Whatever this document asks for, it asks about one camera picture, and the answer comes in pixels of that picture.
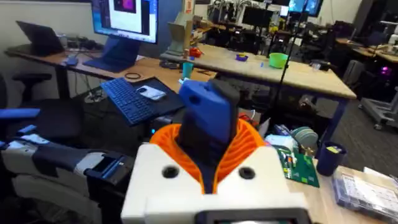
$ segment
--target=black office chair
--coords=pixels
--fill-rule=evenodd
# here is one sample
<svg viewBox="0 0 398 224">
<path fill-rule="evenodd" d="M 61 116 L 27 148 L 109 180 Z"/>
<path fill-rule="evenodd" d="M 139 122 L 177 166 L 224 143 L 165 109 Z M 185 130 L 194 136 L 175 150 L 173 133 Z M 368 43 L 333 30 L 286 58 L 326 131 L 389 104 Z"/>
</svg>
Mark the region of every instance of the black office chair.
<svg viewBox="0 0 398 224">
<path fill-rule="evenodd" d="M 23 76 L 16 76 L 16 80 L 20 80 L 23 83 L 29 83 L 29 80 L 38 82 L 39 77 L 43 80 L 48 79 L 47 75 L 38 75 L 35 78 L 24 79 Z M 24 92 L 25 100 L 29 98 L 32 93 Z M 0 109 L 7 106 L 7 89 L 6 82 L 3 76 L 0 74 Z M 56 141 L 64 144 L 68 144 L 78 139 L 83 123 L 83 109 L 78 103 L 72 102 L 72 100 L 37 100 L 37 101 L 24 101 L 20 108 L 38 108 L 40 113 L 34 119 L 12 119 L 4 120 L 1 119 L 1 131 L 0 140 L 6 136 L 15 136 L 21 128 L 24 128 L 30 124 L 37 126 L 36 133 L 45 139 Z"/>
</svg>

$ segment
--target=computer mouse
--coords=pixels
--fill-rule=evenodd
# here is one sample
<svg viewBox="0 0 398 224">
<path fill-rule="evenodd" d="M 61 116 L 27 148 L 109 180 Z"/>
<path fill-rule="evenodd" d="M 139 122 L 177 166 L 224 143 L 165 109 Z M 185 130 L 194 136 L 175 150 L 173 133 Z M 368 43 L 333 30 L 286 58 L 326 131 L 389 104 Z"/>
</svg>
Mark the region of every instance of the computer mouse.
<svg viewBox="0 0 398 224">
<path fill-rule="evenodd" d="M 78 63 L 79 63 L 79 59 L 77 59 L 75 56 L 68 57 L 67 60 L 65 61 L 65 65 L 68 65 L 68 66 L 75 66 Z"/>
</svg>

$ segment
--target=wall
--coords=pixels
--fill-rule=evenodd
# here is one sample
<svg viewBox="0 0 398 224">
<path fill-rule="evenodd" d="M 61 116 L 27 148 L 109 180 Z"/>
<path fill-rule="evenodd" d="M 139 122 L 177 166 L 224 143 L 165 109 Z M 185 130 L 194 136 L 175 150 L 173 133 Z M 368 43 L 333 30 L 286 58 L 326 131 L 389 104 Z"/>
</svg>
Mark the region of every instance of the wall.
<svg viewBox="0 0 398 224">
<path fill-rule="evenodd" d="M 170 34 L 167 22 L 173 21 L 181 9 L 181 1 L 160 0 L 159 3 L 159 44 L 142 44 L 140 54 L 157 57 L 170 43 Z M 69 2 L 22 2 L 0 1 L 0 73 L 4 75 L 9 95 L 9 106 L 18 106 L 21 102 L 23 86 L 11 77 L 19 72 L 46 72 L 53 73 L 53 68 L 39 65 L 19 58 L 9 58 L 3 54 L 8 47 L 26 44 L 29 41 L 15 23 L 16 20 L 26 21 L 52 27 L 56 32 L 73 33 L 104 43 L 106 36 L 94 34 L 91 19 L 91 6 L 88 3 Z M 71 96 L 75 96 L 75 74 L 69 74 Z M 77 77 L 77 92 L 87 90 L 86 85 Z M 88 77 L 92 88 L 99 85 L 97 78 Z M 37 85 L 34 89 L 34 98 L 58 98 L 56 81 Z"/>
</svg>

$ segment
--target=green bowl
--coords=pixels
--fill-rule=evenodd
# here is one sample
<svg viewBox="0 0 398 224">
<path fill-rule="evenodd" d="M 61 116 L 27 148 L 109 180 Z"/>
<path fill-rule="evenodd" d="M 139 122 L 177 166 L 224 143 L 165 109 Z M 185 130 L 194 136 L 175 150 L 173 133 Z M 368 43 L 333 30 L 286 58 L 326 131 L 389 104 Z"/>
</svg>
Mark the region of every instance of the green bowl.
<svg viewBox="0 0 398 224">
<path fill-rule="evenodd" d="M 269 55 L 269 65 L 274 68 L 284 68 L 287 57 L 288 56 L 286 54 L 272 53 Z"/>
</svg>

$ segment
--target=desk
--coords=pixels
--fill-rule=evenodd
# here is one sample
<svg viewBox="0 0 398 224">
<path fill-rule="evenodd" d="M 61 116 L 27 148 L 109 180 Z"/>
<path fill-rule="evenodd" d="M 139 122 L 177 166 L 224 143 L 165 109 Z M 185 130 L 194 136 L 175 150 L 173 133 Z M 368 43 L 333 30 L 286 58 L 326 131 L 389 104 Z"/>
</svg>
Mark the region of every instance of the desk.
<svg viewBox="0 0 398 224">
<path fill-rule="evenodd" d="M 266 56 L 247 54 L 249 56 L 247 62 L 239 62 L 235 60 L 236 52 L 228 49 L 203 44 L 199 44 L 198 47 L 204 55 L 194 61 L 169 54 L 162 54 L 160 57 L 177 62 L 189 61 L 196 67 L 225 72 L 226 74 L 223 73 L 223 75 L 263 85 L 276 86 L 282 77 L 281 69 L 268 66 Z M 339 102 L 331 124 L 323 135 L 322 142 L 331 138 L 347 102 L 356 98 L 356 95 L 331 70 L 329 72 L 314 70 L 306 64 L 297 62 L 289 62 L 283 89 L 291 89 L 301 94 Z"/>
<path fill-rule="evenodd" d="M 178 92 L 180 89 L 180 85 L 178 79 L 181 78 L 182 74 L 179 70 L 170 70 L 168 68 L 162 68 L 159 66 L 160 60 L 154 58 L 144 58 L 138 60 L 135 66 L 120 72 L 113 73 L 107 72 L 98 68 L 88 67 L 83 65 L 83 63 L 87 60 L 91 60 L 91 58 L 84 54 L 79 54 L 77 57 L 79 58 L 79 64 L 75 67 L 66 67 L 63 64 L 63 60 L 67 56 L 67 53 L 59 53 L 55 55 L 51 55 L 48 57 L 36 57 L 27 54 L 21 54 L 19 52 L 12 52 L 7 50 L 5 52 L 8 56 L 11 57 L 19 57 L 27 60 L 31 60 L 34 62 L 42 63 L 45 65 L 50 65 L 55 68 L 55 73 L 57 76 L 57 85 L 58 85 L 58 93 L 60 98 L 69 98 L 69 84 L 68 84 L 68 71 L 81 73 L 84 75 L 89 75 L 92 77 L 102 78 L 105 80 L 111 80 L 114 78 L 124 77 L 124 74 L 128 72 L 135 72 L 141 74 L 141 78 L 137 80 L 127 79 L 129 82 L 137 82 L 140 80 L 145 80 L 147 78 L 156 77 L 165 85 L 167 85 L 170 89 L 175 92 Z M 100 54 L 93 54 L 94 57 L 99 57 Z M 195 69 L 192 73 L 192 79 L 206 82 L 207 80 L 213 78 L 215 73 L 209 73 L 210 75 L 205 75 L 202 73 L 198 73 L 198 70 Z"/>
<path fill-rule="evenodd" d="M 380 185 L 381 187 L 395 189 L 391 182 L 380 177 L 367 175 L 364 172 L 341 166 L 338 168 L 338 171 L 344 172 L 346 174 L 356 175 L 363 180 L 370 181 L 374 184 Z M 311 187 L 293 180 L 287 180 L 287 185 L 289 186 L 289 190 L 291 192 L 304 193 L 308 202 L 308 211 L 312 222 L 318 222 L 322 224 L 384 223 L 377 219 L 340 207 L 335 202 L 335 195 L 331 185 L 331 177 L 324 177 L 318 174 L 318 180 L 320 188 Z"/>
</svg>

